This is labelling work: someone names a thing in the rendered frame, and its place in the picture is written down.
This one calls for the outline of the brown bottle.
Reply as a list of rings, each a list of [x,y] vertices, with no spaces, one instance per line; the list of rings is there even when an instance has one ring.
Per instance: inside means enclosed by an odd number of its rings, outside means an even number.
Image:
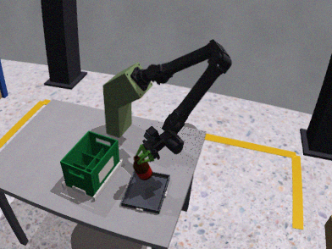
[[[152,169],[148,163],[138,164],[139,156],[134,156],[133,168],[141,180],[149,180],[152,177]]]

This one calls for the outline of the green plastic crate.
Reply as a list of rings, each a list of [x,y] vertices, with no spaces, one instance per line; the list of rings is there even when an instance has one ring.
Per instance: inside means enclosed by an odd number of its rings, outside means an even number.
[[[96,138],[110,142],[111,146],[98,142]],[[65,184],[71,188],[78,187],[92,197],[118,163],[118,140],[91,131],[87,131],[60,161]]]

